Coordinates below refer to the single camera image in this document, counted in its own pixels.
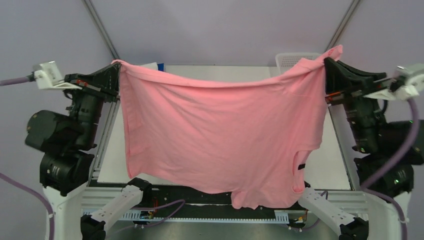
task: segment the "pink t-shirt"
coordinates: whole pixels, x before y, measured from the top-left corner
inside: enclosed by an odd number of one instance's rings
[[[140,173],[199,191],[232,192],[236,209],[288,208],[305,188],[327,110],[324,58],[301,59],[256,82],[190,79],[122,60],[120,96],[130,178]]]

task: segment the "white basket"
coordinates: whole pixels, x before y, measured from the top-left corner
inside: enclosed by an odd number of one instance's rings
[[[289,53],[279,53],[275,56],[275,61],[277,62],[277,67],[280,74],[291,69],[296,63],[299,62],[301,58],[315,60],[321,54],[316,52],[289,52]]]

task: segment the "metal frame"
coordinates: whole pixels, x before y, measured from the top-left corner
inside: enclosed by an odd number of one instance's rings
[[[84,3],[88,13],[92,17],[94,24],[96,25],[97,29],[99,30],[100,35],[102,36],[103,40],[105,41],[105,44],[107,45],[110,54],[115,58],[119,59],[119,55],[99,17],[97,14],[97,11],[95,9],[94,4],[91,0],[82,0]],[[337,41],[340,39],[341,35],[343,34],[344,30],[346,29],[347,24],[350,22],[353,14],[357,10],[359,4],[362,2],[362,0],[352,0],[349,8],[347,9],[343,19],[340,21],[339,26],[337,27],[336,31],[334,32],[334,35],[332,36],[330,42],[328,43],[327,50],[332,48],[336,45]],[[115,116],[118,111],[118,103],[112,103],[110,104],[109,108],[107,108],[107,118],[106,122],[103,128],[103,132],[101,135],[100,144],[98,147],[98,151],[96,154],[96,158],[92,164],[91,171],[90,171],[90,177],[89,180],[97,180],[100,169],[102,166],[102,159],[105,154],[106,146],[109,141],[109,135],[111,133],[111,130],[113,128],[113,124],[115,122]],[[340,146],[339,136],[336,132],[337,141],[339,142],[339,148],[343,156],[343,162],[345,163],[345,168],[347,171],[347,175],[350,180],[350,184],[352,186],[352,189],[358,189],[358,186],[355,185],[355,183],[351,180],[351,175],[356,174],[356,172],[349,167],[346,164],[346,154],[343,152],[343,149]],[[364,196],[364,193],[361,191],[350,191],[350,190],[330,190],[328,191],[328,200],[333,203],[338,208],[342,209],[343,211],[358,215],[359,217],[363,218],[364,220],[368,219],[368,209],[367,209],[367,202],[366,198]],[[102,208],[104,205],[106,205],[110,200],[112,200],[114,197],[118,196],[121,193],[120,187],[89,187],[86,189],[83,195],[82,199],[82,210],[81,214],[87,214],[94,212],[100,208]],[[211,218],[170,218],[170,222],[208,222],[208,223],[287,223],[287,216],[288,214],[299,214],[299,210],[278,210],[278,212],[275,212],[275,219],[211,219]],[[136,212],[134,210],[128,211],[126,214],[124,214],[123,218],[121,220],[127,220],[127,221],[135,221],[140,220],[137,218],[137,216],[140,215],[140,211]],[[150,221],[159,221],[161,218],[151,219]]]

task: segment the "purple cable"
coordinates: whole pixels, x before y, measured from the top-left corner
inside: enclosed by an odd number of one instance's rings
[[[21,189],[21,190],[24,190],[25,192],[33,195],[34,197],[36,197],[38,200],[41,201],[41,203],[47,209],[48,214],[53,216],[49,220],[49,228],[48,228],[49,229],[48,239],[53,240],[53,238],[55,236],[55,215],[53,214],[53,208],[52,208],[52,206],[50,206],[50,203],[40,193],[32,190],[31,188],[15,181],[15,180],[13,180],[12,178],[4,175],[1,172],[0,172],[0,179],[3,179],[5,182],[7,182],[7,183],[9,183],[9,184]]]
[[[171,218],[171,217],[172,217],[172,216],[173,216],[176,212],[178,212],[178,210],[180,210],[180,209],[184,206],[184,204],[186,203],[186,201],[185,201],[184,199],[180,199],[180,200],[176,200],[176,201],[173,201],[173,202],[167,203],[167,204],[162,205],[162,206],[156,206],[156,207],[133,207],[133,208],[131,208],[131,209],[133,209],[133,210],[141,210],[141,211],[153,211],[153,210],[156,210],[156,209],[163,209],[163,208],[166,208],[166,207],[172,206],[172,205],[177,204],[177,203],[181,203],[181,205],[180,205],[177,209],[175,209],[175,211],[173,211],[171,214],[169,214],[167,217],[165,217],[164,219],[162,219],[162,220],[160,220],[160,221],[158,221],[158,222],[155,222],[155,223],[153,223],[153,224],[149,224],[149,225],[144,225],[144,224],[142,224],[142,225],[141,225],[141,226],[143,226],[144,228],[148,228],[148,227],[154,227],[154,226],[156,226],[156,225],[159,225],[159,224],[161,224],[161,223],[165,222],[166,220],[168,220],[169,218]],[[112,233],[112,234],[111,234],[111,235],[109,235],[108,237],[106,237],[106,239],[108,239],[108,238],[110,238],[111,236],[113,236],[113,235],[115,235],[115,234],[117,234],[117,233],[120,233],[120,232],[122,232],[122,231],[124,231],[124,230],[127,230],[127,229],[134,229],[134,228],[138,228],[138,227],[139,227],[139,225],[136,225],[136,226],[131,225],[131,226],[123,227],[123,228],[121,228],[121,229],[119,229],[119,230],[115,231],[114,233]]]
[[[19,78],[13,78],[13,79],[7,79],[0,81],[0,86],[7,86],[7,85],[13,85],[13,84],[23,84],[30,82],[30,78],[27,76],[19,77]]]
[[[367,180],[365,180],[360,186],[361,190],[364,191],[365,193],[375,195],[393,204],[394,208],[396,208],[397,213],[399,214],[399,219],[402,221],[400,223],[402,240],[408,239],[408,228],[407,228],[407,224],[404,223],[406,218],[405,218],[404,211],[402,210],[402,207],[393,198],[387,195],[384,195],[382,193],[369,190],[368,187],[370,187],[378,179],[383,177],[384,174],[390,171],[390,169],[392,169],[402,159],[402,157],[409,151],[411,146],[414,144],[415,139],[417,138],[418,132],[420,130],[420,120],[419,120],[417,104],[412,98],[408,99],[407,101],[409,103],[409,107],[412,113],[412,125],[410,127],[409,133],[405,141],[402,143],[399,149],[393,154],[393,156],[391,156],[391,158],[380,169],[378,169],[373,175],[371,175]]]
[[[325,199],[327,200],[329,198],[329,191],[327,191],[327,190],[323,191],[320,194],[321,197],[324,196],[324,194],[325,194]],[[310,225],[308,227],[305,227],[305,228],[292,227],[292,229],[294,229],[294,230],[296,230],[298,232],[300,231],[300,229],[302,229],[302,232],[305,232],[305,231],[309,231],[309,230],[315,228],[320,222],[321,222],[321,219],[318,218],[312,225]]]

